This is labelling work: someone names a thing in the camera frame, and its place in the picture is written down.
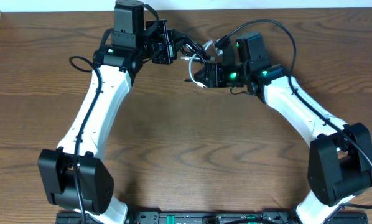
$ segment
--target white cable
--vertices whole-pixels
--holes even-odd
[[[181,56],[180,59],[182,60],[190,60],[190,59],[194,59],[194,60],[200,60],[200,58],[198,57],[188,57],[188,56]]]
[[[205,43],[203,45],[203,48],[204,48],[204,51],[207,51],[207,49],[213,44],[213,41],[212,40],[209,40],[207,43]],[[190,58],[183,58],[184,60],[190,60],[189,63],[188,63],[188,74],[190,75],[190,79],[196,83],[199,87],[201,88],[205,88],[206,86],[200,82],[197,82],[196,80],[194,80],[193,78],[193,74],[192,74],[192,63],[193,63],[193,60],[195,59],[200,59],[200,58],[196,58],[196,55],[197,54],[193,54],[192,57]]]
[[[203,45],[204,51],[207,51],[208,48],[213,44],[213,40],[208,41]]]
[[[193,48],[192,48],[192,46],[190,46],[189,44],[185,44],[185,46],[189,49],[189,51],[193,51]]]
[[[202,84],[202,83],[197,82],[196,80],[194,80],[193,75],[192,75],[192,63],[193,63],[193,59],[194,59],[194,57],[196,55],[197,54],[193,54],[193,56],[190,58],[190,61],[188,62],[188,74],[190,75],[190,79],[192,79],[192,81],[194,83],[196,83],[201,88],[205,88],[206,86],[204,84]]]

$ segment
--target white plastic casing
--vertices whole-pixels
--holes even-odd
[[[102,162],[105,159],[106,142],[116,117],[118,108],[124,97],[131,89],[131,79],[128,72],[120,72],[118,67],[102,65],[98,70],[102,76],[102,93],[91,112],[82,135],[83,142],[80,144],[79,155],[85,155],[87,151],[93,152],[94,157]],[[75,148],[75,137],[85,118],[91,102],[98,87],[98,79],[95,72],[92,74],[91,84],[75,118],[73,125],[66,136],[59,142],[57,147],[63,147],[64,152],[73,154]],[[112,197],[107,211],[101,215],[92,215],[93,218],[104,224],[123,224],[128,208],[116,197]]]
[[[319,111],[327,119],[330,119],[340,129],[346,124],[343,120],[335,117],[322,106],[320,106],[312,97],[310,97],[298,85],[297,80],[291,77],[292,85],[298,89],[299,95]],[[310,146],[310,142],[317,139],[319,134],[330,135],[336,131],[328,125],[325,125],[316,114],[306,107],[299,99],[292,94],[288,77],[277,78],[271,84],[265,86],[264,96],[266,103],[280,112],[288,122],[299,132],[305,142]],[[354,195],[344,198],[339,204],[350,201]],[[310,191],[305,200],[298,205],[297,214],[303,224],[322,224],[337,208],[338,205],[329,207],[322,204],[315,194]]]

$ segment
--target wooden table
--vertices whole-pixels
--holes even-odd
[[[372,9],[161,11],[170,28],[204,43],[253,19],[281,21],[298,47],[295,76],[321,105],[372,137]],[[113,12],[19,13],[0,22],[0,223],[53,223],[37,158],[72,124],[91,76],[68,64],[91,57]],[[292,47],[278,28],[259,30],[276,62]],[[187,61],[148,63],[111,130],[106,166],[115,195],[161,210],[292,208],[309,191],[309,149],[258,98],[200,89]],[[372,189],[353,200],[372,204]],[[372,210],[366,211],[372,223]]]

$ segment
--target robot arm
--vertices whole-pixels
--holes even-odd
[[[147,30],[144,30],[144,7],[140,1],[117,2],[114,29],[105,33],[93,56],[103,86],[82,134],[78,164],[73,161],[75,142],[95,95],[98,84],[95,72],[70,130],[56,151],[44,149],[38,161],[49,203],[79,211],[75,174],[71,168],[77,169],[85,211],[92,219],[105,224],[122,224],[128,213],[127,206],[113,196],[114,180],[103,165],[108,134],[119,106],[146,62],[144,59],[171,64],[177,59],[176,52],[190,40],[176,30],[167,30],[166,21],[159,21],[149,6],[146,8],[153,12],[156,21],[147,21]],[[112,43],[105,45],[109,34]],[[372,170],[359,152],[293,94],[286,69],[270,64],[259,33],[243,35],[237,42],[241,64],[235,64],[229,41],[220,49],[223,63],[209,63],[194,79],[209,88],[246,85],[250,93],[280,112],[295,127],[310,147],[308,181],[312,189],[296,208],[296,217],[302,224],[322,224],[342,203],[372,187]],[[370,133],[362,124],[347,125],[306,94],[294,77],[291,82],[305,101],[364,146],[365,154],[372,161]],[[348,156],[338,159],[337,151],[346,151]]]
[[[343,120],[336,118],[327,110],[321,107],[298,85],[296,79],[292,77],[292,84],[298,89],[299,95],[308,101],[317,111],[322,113],[332,123],[343,129],[346,124]],[[306,107],[294,94],[289,86],[288,77],[283,76],[271,82],[264,87],[264,99],[268,106],[277,110],[288,122],[299,132],[305,142],[310,143],[323,134],[329,136],[336,131],[329,125],[326,125],[316,114]],[[343,198],[336,205],[324,205],[316,197],[313,191],[310,191],[305,200],[298,205],[296,209],[297,216],[302,223],[321,224],[331,215],[338,211],[340,204],[353,199],[355,196]]]

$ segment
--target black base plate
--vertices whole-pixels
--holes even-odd
[[[81,218],[79,213],[58,213],[56,224],[77,224]],[[91,217],[88,224],[101,224]],[[265,210],[251,213],[170,213],[170,212],[128,212],[126,224],[225,224],[230,221],[254,218],[270,220],[279,224],[298,224],[292,218],[291,211]],[[364,213],[339,213],[327,224],[368,224],[367,215]]]

